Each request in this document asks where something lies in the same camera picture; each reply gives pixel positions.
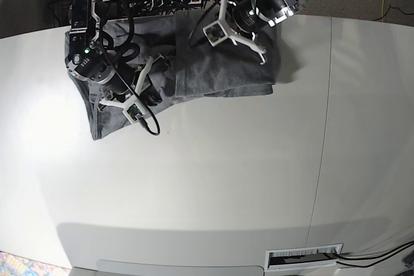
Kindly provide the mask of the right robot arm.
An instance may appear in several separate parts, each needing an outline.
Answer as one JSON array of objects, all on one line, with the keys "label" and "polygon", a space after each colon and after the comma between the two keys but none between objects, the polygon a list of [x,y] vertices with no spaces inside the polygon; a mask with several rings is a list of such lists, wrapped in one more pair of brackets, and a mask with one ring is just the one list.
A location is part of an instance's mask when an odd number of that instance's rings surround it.
[{"label": "right robot arm", "polygon": [[127,14],[126,38],[115,43],[104,29],[109,4],[104,0],[72,0],[69,50],[65,56],[68,73],[88,86],[94,85],[107,100],[121,102],[135,94],[148,106],[161,101],[157,90],[143,70],[130,62],[139,57],[140,47],[133,41],[135,26],[127,0],[120,0]]}]

